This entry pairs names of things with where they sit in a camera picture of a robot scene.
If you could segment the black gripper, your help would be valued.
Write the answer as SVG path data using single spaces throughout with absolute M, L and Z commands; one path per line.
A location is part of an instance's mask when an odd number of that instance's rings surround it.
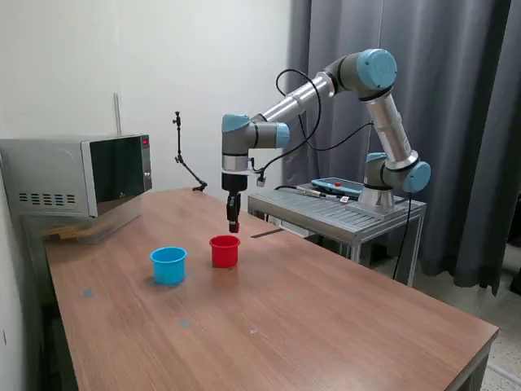
M 241 209 L 240 192 L 247 190 L 247 175 L 221 174 L 221 188 L 229 193 L 226 201 L 226 218 L 230 232 L 239 232 L 239 213 Z

